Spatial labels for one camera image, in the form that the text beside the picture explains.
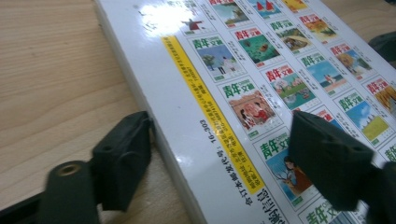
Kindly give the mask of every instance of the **cartoon figure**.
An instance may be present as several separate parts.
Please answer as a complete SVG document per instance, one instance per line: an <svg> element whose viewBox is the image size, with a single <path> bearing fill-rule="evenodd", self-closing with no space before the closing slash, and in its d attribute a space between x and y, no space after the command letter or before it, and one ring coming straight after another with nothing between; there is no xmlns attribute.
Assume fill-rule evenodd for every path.
<svg viewBox="0 0 396 224"><path fill-rule="evenodd" d="M233 62L231 61L231 59L227 59L227 57L223 57L223 62L224 62L224 66L226 66L227 68L229 68L231 71L235 71L235 68L233 66Z"/></svg>
<svg viewBox="0 0 396 224"><path fill-rule="evenodd" d="M330 84L335 83L335 78L331 77L330 75L324 75L324 78L326 78L326 81Z"/></svg>
<svg viewBox="0 0 396 224"><path fill-rule="evenodd" d="M184 24L189 26L189 29L191 31L194 30L200 30L201 28L198 26L199 23L202 23L202 21L193 21L192 19L189 19L188 21L182 21Z"/></svg>
<svg viewBox="0 0 396 224"><path fill-rule="evenodd" d="M308 179L305 173L298 167L290 156L286 156L283 159L285 162L286 169L289 172L292 172L295 178L295 183L291 181L291 175L288 175L288 178L284 180L284 183L288 185L290 190L295 194L299 195L304 192L306 189L311 187L312 182Z"/></svg>
<svg viewBox="0 0 396 224"><path fill-rule="evenodd" d="M254 125L256 125L256 122L251 116L248 116L245 114L245 110L241 109L241 116L242 119L244 120L244 126L249 130L252 128Z"/></svg>
<svg viewBox="0 0 396 224"><path fill-rule="evenodd" d="M268 120L267 113L260 107L259 103L247 103L244 105L244 109L249 116L260 119L262 123Z"/></svg>

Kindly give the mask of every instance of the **yellow label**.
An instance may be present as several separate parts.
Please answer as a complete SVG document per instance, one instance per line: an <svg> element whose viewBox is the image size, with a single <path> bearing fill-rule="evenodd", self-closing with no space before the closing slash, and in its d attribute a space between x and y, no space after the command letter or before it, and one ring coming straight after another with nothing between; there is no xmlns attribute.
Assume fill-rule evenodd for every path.
<svg viewBox="0 0 396 224"><path fill-rule="evenodd" d="M230 124L224 118L219 106L205 83L201 80L186 52L178 43L177 38L175 36L166 36L162 38L162 41L250 194L262 189L264 182L260 174L236 138Z"/></svg>

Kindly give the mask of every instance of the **illustration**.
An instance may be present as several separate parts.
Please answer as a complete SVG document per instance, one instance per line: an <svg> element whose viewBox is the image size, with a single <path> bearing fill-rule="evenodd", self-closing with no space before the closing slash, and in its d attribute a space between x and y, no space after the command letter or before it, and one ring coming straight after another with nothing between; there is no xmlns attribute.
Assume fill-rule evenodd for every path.
<svg viewBox="0 0 396 224"><path fill-rule="evenodd" d="M303 108L299 109L306 110L318 104L315 94L309 90L303 80L294 73L288 64L264 71L262 74L271 83L271 86L290 110L303 105Z"/></svg>
<svg viewBox="0 0 396 224"><path fill-rule="evenodd" d="M338 99L337 103L374 146L394 134L376 110L356 92Z"/></svg>
<svg viewBox="0 0 396 224"><path fill-rule="evenodd" d="M316 14L301 16L299 19L322 44L327 44L338 37L337 33Z"/></svg>
<svg viewBox="0 0 396 224"><path fill-rule="evenodd" d="M249 137L282 124L280 118L250 79L236 80L219 89Z"/></svg>
<svg viewBox="0 0 396 224"><path fill-rule="evenodd" d="M316 193L312 182L289 156L288 149L276 154L266 164L276 183L294 206L301 205L301 202L305 201L308 195Z"/></svg>
<svg viewBox="0 0 396 224"><path fill-rule="evenodd" d="M311 41L289 20L272 21L269 26L293 54L312 49Z"/></svg>
<svg viewBox="0 0 396 224"><path fill-rule="evenodd" d="M184 35L198 35L216 31L202 10L192 0L167 1L168 6L183 12L180 30Z"/></svg>
<svg viewBox="0 0 396 224"><path fill-rule="evenodd" d="M341 44L330 48L338 61L357 79L364 80L375 74L375 70L349 45Z"/></svg>
<svg viewBox="0 0 396 224"><path fill-rule="evenodd" d="M257 67L277 62L282 58L258 28L239 30L233 34Z"/></svg>
<svg viewBox="0 0 396 224"><path fill-rule="evenodd" d="M308 8L303 0L282 0L282 2L294 13Z"/></svg>
<svg viewBox="0 0 396 224"><path fill-rule="evenodd" d="M329 95L334 95L350 88L350 84L340 72L319 52L309 54L299 58L299 60Z"/></svg>
<svg viewBox="0 0 396 224"><path fill-rule="evenodd" d="M274 2L270 0L248 0L251 7L253 7L259 15L264 19L273 18L282 15L281 11Z"/></svg>
<svg viewBox="0 0 396 224"><path fill-rule="evenodd" d="M209 2L227 27L232 28L250 23L248 16L234 0L211 0Z"/></svg>
<svg viewBox="0 0 396 224"><path fill-rule="evenodd" d="M191 43L215 81L245 74L245 70L218 36L193 39Z"/></svg>

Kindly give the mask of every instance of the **wooden surface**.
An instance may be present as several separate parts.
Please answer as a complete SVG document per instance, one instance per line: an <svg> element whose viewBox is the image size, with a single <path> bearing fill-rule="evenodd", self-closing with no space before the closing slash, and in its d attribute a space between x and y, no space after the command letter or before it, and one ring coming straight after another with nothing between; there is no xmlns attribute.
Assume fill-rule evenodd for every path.
<svg viewBox="0 0 396 224"><path fill-rule="evenodd" d="M324 2L366 41L396 29L396 7L382 0ZM0 210L43 190L57 164L87 161L136 111L92 1L0 1ZM101 217L191 223L155 147L129 211Z"/></svg>

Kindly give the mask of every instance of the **magazine cover thumbnail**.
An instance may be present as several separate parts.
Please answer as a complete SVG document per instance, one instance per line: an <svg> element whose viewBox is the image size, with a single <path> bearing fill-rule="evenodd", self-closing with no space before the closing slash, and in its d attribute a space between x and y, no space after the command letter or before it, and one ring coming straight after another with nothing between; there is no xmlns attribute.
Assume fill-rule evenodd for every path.
<svg viewBox="0 0 396 224"><path fill-rule="evenodd" d="M247 14L234 0L209 0L210 5L217 12L220 20L228 27L233 28L250 23Z"/></svg>
<svg viewBox="0 0 396 224"><path fill-rule="evenodd" d="M373 146L378 146L394 134L378 112L355 91L340 97L337 103Z"/></svg>
<svg viewBox="0 0 396 224"><path fill-rule="evenodd" d="M191 44L215 82L246 73L220 37L191 39Z"/></svg>
<svg viewBox="0 0 396 224"><path fill-rule="evenodd" d="M273 1L270 0L259 0L259 1L247 0L247 1L249 2L250 6L253 7L254 10L256 10L256 12L259 13L259 15L263 19L270 19L283 15Z"/></svg>
<svg viewBox="0 0 396 224"><path fill-rule="evenodd" d="M375 99L392 115L396 111L396 90L382 77L365 85Z"/></svg>
<svg viewBox="0 0 396 224"><path fill-rule="evenodd" d="M314 48L311 41L289 20L272 21L269 26L293 54Z"/></svg>
<svg viewBox="0 0 396 224"><path fill-rule="evenodd" d="M282 0L282 2L294 13L308 9L303 0Z"/></svg>
<svg viewBox="0 0 396 224"><path fill-rule="evenodd" d="M337 33L315 13L301 16L299 19L322 44L327 44L338 37Z"/></svg>
<svg viewBox="0 0 396 224"><path fill-rule="evenodd" d="M198 35L216 31L215 27L194 1L168 0L166 3L170 7L180 8L180 13L184 12L182 17L185 19L181 21L180 27L184 35Z"/></svg>
<svg viewBox="0 0 396 224"><path fill-rule="evenodd" d="M348 44L340 44L330 48L338 61L357 79L364 80L375 74L375 70Z"/></svg>
<svg viewBox="0 0 396 224"><path fill-rule="evenodd" d="M283 59L274 45L256 27L235 31L233 36L256 67L263 67Z"/></svg>
<svg viewBox="0 0 396 224"><path fill-rule="evenodd" d="M330 96L350 88L341 73L319 52L301 57L299 61Z"/></svg>
<svg viewBox="0 0 396 224"><path fill-rule="evenodd" d="M273 89L289 110L306 111L320 103L316 95L309 90L303 80L287 63L262 71Z"/></svg>
<svg viewBox="0 0 396 224"><path fill-rule="evenodd" d="M249 78L221 85L219 89L249 138L283 124Z"/></svg>

